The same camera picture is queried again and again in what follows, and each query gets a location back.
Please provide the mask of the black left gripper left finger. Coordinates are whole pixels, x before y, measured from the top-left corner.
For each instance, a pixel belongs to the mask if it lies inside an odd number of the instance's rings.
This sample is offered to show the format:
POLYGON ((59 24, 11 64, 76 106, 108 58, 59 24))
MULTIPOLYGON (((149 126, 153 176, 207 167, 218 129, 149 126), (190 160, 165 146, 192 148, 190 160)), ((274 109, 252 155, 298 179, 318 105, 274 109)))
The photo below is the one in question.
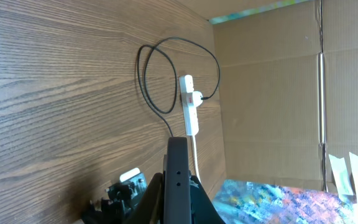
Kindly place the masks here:
POLYGON ((163 174, 156 173, 124 224, 159 224, 163 217, 163 174))

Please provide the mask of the brown cardboard wall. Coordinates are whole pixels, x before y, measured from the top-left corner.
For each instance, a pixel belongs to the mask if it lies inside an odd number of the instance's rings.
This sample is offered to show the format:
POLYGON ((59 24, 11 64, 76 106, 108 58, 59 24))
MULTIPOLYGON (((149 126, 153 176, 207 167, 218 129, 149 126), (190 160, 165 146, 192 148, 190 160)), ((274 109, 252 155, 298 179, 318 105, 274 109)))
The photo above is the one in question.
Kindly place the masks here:
POLYGON ((221 66, 225 179, 336 191, 329 158, 358 156, 358 0, 185 1, 211 23, 221 66))

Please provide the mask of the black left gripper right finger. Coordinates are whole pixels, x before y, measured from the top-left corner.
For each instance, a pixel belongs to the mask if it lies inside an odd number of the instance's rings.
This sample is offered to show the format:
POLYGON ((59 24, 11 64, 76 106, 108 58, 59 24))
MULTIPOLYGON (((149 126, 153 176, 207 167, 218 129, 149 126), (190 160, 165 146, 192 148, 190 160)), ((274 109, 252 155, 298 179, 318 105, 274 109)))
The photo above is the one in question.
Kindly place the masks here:
POLYGON ((225 224, 195 175, 190 177, 190 198, 192 224, 225 224))

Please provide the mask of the blue Galaxy smartphone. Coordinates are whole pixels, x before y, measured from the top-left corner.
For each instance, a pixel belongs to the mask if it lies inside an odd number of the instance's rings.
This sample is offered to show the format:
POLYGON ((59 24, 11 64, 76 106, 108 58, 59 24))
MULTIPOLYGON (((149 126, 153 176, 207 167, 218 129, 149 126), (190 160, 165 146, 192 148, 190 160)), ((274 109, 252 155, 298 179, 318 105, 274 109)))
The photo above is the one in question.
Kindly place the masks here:
POLYGON ((190 224, 191 199, 187 138, 169 138, 164 174, 163 222, 190 224))

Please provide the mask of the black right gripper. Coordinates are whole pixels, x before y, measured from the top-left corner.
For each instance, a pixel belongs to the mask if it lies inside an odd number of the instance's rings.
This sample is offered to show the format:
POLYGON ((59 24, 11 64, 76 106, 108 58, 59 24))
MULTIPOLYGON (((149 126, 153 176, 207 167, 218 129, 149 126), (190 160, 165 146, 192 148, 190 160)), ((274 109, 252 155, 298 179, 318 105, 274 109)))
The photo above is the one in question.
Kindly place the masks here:
POLYGON ((139 204, 147 188, 145 175, 140 173, 125 182, 116 182, 106 189, 108 198, 101 198, 81 215, 85 224, 124 223, 139 204))

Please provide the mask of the colourful painted sheet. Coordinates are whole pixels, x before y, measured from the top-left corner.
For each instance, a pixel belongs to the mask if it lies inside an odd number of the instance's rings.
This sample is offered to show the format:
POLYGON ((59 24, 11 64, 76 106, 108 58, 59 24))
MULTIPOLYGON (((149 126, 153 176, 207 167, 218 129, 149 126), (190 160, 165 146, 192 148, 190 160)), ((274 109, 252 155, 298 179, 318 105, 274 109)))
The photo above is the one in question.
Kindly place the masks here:
POLYGON ((227 179, 213 199, 225 223, 358 223, 336 194, 227 179))

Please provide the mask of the white power strip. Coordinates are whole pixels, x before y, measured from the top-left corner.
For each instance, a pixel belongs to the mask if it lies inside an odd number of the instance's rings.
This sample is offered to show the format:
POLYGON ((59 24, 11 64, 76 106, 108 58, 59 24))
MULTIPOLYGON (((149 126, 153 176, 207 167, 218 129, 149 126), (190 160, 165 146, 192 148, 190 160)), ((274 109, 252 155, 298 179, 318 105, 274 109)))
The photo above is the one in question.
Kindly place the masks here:
POLYGON ((179 78, 181 103, 185 120, 185 130, 187 136, 195 136, 198 134, 198 118, 196 107, 193 101, 194 84, 191 75, 184 75, 179 78))

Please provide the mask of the white charger plug adapter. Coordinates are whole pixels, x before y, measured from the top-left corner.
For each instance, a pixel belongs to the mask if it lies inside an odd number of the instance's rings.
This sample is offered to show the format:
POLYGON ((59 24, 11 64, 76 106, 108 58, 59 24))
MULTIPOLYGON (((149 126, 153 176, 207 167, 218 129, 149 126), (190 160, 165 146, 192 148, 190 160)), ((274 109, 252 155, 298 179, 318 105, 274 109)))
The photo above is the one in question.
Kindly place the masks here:
POLYGON ((189 107, 199 107, 203 103, 203 94, 200 91, 192 91, 186 94, 186 102, 189 107))

